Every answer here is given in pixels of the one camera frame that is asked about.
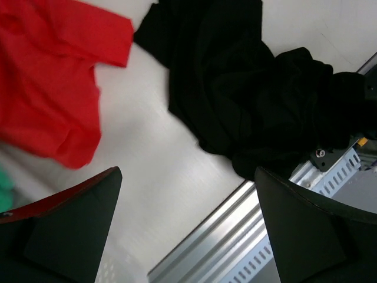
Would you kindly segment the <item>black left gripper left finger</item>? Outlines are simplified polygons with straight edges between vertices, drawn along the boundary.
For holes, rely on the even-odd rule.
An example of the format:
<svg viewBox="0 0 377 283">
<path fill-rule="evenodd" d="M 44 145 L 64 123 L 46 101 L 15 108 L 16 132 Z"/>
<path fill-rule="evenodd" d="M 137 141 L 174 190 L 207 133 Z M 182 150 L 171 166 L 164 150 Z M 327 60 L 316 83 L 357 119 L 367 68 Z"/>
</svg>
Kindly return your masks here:
<svg viewBox="0 0 377 283">
<path fill-rule="evenodd" d="M 111 167 L 1 213 L 1 282 L 94 282 L 122 178 Z"/>
</svg>

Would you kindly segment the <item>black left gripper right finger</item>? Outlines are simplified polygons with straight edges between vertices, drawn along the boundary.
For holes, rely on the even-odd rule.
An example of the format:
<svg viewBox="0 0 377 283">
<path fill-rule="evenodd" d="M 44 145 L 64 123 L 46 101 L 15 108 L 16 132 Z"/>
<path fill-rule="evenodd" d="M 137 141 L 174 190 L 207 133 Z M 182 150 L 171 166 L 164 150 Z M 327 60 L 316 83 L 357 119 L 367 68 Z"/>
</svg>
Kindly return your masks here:
<svg viewBox="0 0 377 283">
<path fill-rule="evenodd" d="M 254 182 L 282 282 L 376 282 L 376 214 L 262 167 Z"/>
</svg>

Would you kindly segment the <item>green tank top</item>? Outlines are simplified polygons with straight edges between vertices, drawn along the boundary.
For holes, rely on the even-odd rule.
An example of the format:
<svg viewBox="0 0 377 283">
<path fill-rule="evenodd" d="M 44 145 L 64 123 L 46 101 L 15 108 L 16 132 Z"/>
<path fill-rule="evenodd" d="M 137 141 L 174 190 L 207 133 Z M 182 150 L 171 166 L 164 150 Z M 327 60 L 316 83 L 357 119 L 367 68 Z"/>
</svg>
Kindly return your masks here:
<svg viewBox="0 0 377 283">
<path fill-rule="evenodd" d="M 14 183 L 8 176 L 7 172 L 1 168 L 0 175 L 0 210 L 6 212 L 12 208 L 13 205 L 13 193 Z"/>
</svg>

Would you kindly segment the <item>red tank top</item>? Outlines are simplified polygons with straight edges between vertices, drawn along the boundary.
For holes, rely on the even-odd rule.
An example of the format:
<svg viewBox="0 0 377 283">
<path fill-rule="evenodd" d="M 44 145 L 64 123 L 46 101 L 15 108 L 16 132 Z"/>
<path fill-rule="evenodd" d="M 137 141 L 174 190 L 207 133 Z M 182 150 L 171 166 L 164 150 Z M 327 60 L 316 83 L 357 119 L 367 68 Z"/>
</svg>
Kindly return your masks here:
<svg viewBox="0 0 377 283">
<path fill-rule="evenodd" d="M 125 67 L 129 18 L 81 1 L 1 2 L 1 140 L 70 169 L 101 139 L 98 63 Z"/>
</svg>

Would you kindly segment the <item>black tank top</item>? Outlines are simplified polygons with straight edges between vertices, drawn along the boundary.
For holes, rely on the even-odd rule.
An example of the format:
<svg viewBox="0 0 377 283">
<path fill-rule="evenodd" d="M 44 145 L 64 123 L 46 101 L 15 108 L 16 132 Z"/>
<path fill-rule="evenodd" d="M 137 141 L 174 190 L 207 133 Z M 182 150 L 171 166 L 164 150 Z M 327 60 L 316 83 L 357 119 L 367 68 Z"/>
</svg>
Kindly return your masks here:
<svg viewBox="0 0 377 283">
<path fill-rule="evenodd" d="M 273 55 L 262 1 L 159 1 L 135 42 L 170 71 L 169 111 L 200 147 L 247 180 L 289 178 L 317 149 L 376 138 L 376 100 L 362 74 L 334 73 L 306 48 Z"/>
</svg>

